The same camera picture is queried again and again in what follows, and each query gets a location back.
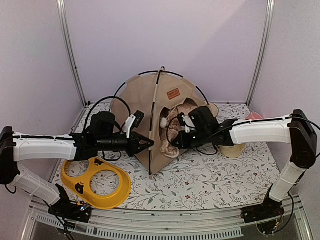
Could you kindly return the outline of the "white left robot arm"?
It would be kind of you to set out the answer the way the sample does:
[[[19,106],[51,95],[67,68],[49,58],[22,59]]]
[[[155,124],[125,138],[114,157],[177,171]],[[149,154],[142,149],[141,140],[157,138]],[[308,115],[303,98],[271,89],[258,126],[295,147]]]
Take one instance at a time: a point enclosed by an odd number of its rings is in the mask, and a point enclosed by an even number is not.
[[[75,210],[65,189],[20,168],[18,163],[35,159],[85,161],[99,151],[139,154],[154,145],[153,140],[133,130],[143,118],[144,114],[137,111],[120,126],[113,113],[103,111],[94,114],[81,133],[61,136],[23,135],[6,126],[0,134],[0,183],[19,187],[54,206],[63,217],[70,217]]]

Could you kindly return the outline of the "cream ceramic pet bowl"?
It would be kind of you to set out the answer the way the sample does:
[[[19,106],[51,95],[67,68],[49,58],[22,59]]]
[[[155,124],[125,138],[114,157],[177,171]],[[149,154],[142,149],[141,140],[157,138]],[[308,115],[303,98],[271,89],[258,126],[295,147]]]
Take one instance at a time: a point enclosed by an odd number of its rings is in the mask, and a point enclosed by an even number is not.
[[[246,144],[235,144],[233,146],[219,146],[218,151],[229,159],[236,159],[240,157],[246,148]]]

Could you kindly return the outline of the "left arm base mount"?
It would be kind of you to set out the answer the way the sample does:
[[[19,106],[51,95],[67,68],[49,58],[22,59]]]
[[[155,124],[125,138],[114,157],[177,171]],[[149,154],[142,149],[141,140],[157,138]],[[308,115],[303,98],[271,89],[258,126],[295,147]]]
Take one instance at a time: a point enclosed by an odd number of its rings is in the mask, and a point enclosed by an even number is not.
[[[88,223],[92,214],[91,206],[84,201],[71,201],[66,190],[62,186],[59,184],[56,184],[55,186],[58,189],[59,200],[57,203],[49,205],[48,213],[63,219]]]

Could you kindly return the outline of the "black tent pole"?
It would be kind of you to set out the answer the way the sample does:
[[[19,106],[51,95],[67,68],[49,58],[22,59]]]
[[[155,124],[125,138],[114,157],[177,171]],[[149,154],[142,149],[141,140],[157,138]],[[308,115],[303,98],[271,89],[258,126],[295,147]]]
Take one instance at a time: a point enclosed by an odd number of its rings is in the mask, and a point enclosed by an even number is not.
[[[160,81],[160,77],[161,74],[164,73],[166,71],[166,68],[164,66],[162,66],[157,74],[157,79],[156,79],[156,83],[155,83],[155,89],[154,89],[154,96],[153,96],[153,100],[152,100],[152,108],[151,108],[151,113],[150,113],[150,123],[149,123],[149,135],[152,137],[152,139],[154,139],[154,127],[155,127],[155,118],[156,118],[156,101],[157,101],[157,96],[158,96],[158,88],[159,88],[159,81]],[[149,179],[152,180],[153,179],[153,173],[152,173],[152,150],[153,148],[150,147],[148,150],[148,176]]]
[[[152,70],[139,73],[124,82],[114,94],[122,98],[132,109],[147,110],[172,109],[187,99],[196,106],[209,104],[203,92],[182,75],[166,71]]]

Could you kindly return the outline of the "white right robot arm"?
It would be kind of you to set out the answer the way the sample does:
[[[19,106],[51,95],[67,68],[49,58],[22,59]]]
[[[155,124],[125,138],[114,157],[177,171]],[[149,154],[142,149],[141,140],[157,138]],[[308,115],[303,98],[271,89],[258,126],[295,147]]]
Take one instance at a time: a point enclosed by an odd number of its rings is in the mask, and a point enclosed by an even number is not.
[[[292,187],[299,182],[307,169],[316,162],[318,136],[316,124],[304,112],[296,109],[290,115],[265,119],[227,119],[218,123],[207,106],[197,107],[189,114],[177,116],[184,129],[169,143],[180,149],[195,149],[206,144],[234,146],[246,143],[286,143],[291,145],[291,157],[270,187],[266,201],[259,206],[262,218],[269,218],[278,210]]]

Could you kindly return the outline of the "white fluffy cushion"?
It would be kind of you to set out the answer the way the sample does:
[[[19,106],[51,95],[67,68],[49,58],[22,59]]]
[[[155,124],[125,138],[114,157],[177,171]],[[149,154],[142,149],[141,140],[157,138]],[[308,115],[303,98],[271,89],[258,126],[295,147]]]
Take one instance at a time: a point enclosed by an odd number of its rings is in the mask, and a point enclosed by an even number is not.
[[[181,113],[188,115],[192,110],[196,109],[198,106],[191,103],[180,104],[168,112],[167,117],[167,127],[160,127],[160,151],[161,153],[170,159],[175,159],[180,155],[180,150],[170,144],[178,136],[179,131],[182,129],[177,116]]]

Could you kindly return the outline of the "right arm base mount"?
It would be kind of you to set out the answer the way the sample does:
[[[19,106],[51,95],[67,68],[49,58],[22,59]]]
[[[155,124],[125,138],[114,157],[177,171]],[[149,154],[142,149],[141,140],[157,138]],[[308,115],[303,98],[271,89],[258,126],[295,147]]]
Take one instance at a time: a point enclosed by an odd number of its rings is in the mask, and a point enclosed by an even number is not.
[[[282,202],[277,202],[270,198],[268,192],[260,204],[243,207],[240,217],[245,223],[258,222],[281,216],[285,213]]]

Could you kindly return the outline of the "beige fabric pet tent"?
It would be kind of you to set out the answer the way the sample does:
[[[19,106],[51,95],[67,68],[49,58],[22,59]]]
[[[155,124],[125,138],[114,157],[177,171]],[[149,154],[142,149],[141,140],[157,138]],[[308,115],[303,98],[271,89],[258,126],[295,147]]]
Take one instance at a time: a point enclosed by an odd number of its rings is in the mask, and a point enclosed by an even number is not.
[[[127,108],[120,99],[128,104],[132,113],[144,113],[136,132],[153,140],[154,145],[136,154],[136,158],[148,170],[149,176],[160,172],[172,162],[171,158],[161,153],[161,140],[165,137],[160,128],[161,118],[167,117],[170,111],[183,104],[209,106],[215,116],[219,112],[195,84],[178,73],[167,71],[165,67],[133,76],[114,95],[116,98],[109,108],[120,125],[127,119]]]

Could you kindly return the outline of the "pink plastic bowl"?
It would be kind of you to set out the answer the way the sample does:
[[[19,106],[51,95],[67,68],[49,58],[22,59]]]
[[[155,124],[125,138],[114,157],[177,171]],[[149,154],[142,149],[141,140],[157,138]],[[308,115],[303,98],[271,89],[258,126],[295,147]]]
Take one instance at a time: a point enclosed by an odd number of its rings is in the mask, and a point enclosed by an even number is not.
[[[247,117],[246,120],[253,121],[253,120],[262,120],[263,117],[257,112],[251,112]]]

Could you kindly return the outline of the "yellow double bowl holder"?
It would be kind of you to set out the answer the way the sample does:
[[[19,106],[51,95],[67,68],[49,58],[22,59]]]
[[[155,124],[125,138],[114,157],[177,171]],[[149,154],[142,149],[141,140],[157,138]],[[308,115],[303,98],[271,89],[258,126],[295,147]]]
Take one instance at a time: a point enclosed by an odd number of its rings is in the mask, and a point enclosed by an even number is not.
[[[132,183],[127,172],[98,157],[84,164],[65,161],[60,177],[73,194],[100,210],[122,205],[131,194]]]

